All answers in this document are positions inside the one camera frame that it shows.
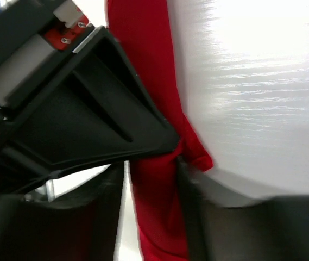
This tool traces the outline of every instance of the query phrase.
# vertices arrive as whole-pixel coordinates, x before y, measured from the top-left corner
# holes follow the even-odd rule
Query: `metal screw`
[[[62,42],[63,44],[69,45],[69,44],[71,43],[71,40],[68,39],[68,38],[61,38],[61,42]]]
[[[85,25],[85,23],[83,23],[83,22],[78,22],[77,25],[78,25],[80,28],[86,28],[86,25]]]

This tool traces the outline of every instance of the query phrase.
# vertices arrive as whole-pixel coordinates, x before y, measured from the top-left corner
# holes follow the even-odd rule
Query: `white wall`
[[[107,0],[73,0],[95,26],[106,25],[105,2]]]
[[[251,197],[309,193],[309,0],[168,3],[208,175]]]

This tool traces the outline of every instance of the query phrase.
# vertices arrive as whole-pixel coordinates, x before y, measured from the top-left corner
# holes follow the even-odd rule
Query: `gray panel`
[[[259,199],[242,195],[207,176],[199,173],[197,176],[198,187],[206,199],[218,206],[238,208],[252,206],[260,202]]]
[[[54,52],[45,39],[35,35],[4,62],[0,66],[0,106],[5,106],[7,96]]]

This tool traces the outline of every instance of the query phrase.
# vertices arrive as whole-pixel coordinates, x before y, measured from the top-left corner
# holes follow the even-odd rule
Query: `red fabric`
[[[166,0],[109,0],[109,29],[120,41],[158,109],[181,141],[170,154],[130,162],[140,242],[145,261],[188,260],[175,183],[175,158],[206,171],[212,159],[184,116],[176,87]]]

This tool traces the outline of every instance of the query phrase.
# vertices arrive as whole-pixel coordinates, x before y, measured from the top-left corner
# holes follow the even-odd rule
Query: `black plastic part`
[[[177,159],[177,184],[184,216],[190,261],[213,261],[211,241],[203,210],[204,197],[191,182],[187,164]]]
[[[0,196],[0,261],[112,261],[124,164],[55,201]]]
[[[65,0],[19,0],[0,15],[0,64],[30,37],[54,20]]]
[[[204,199],[180,159],[177,179],[191,261],[309,261],[309,196],[220,208]]]
[[[309,196],[278,197],[267,204],[292,254],[309,261]]]
[[[0,123],[0,193],[176,148],[179,136],[104,27],[54,66]]]

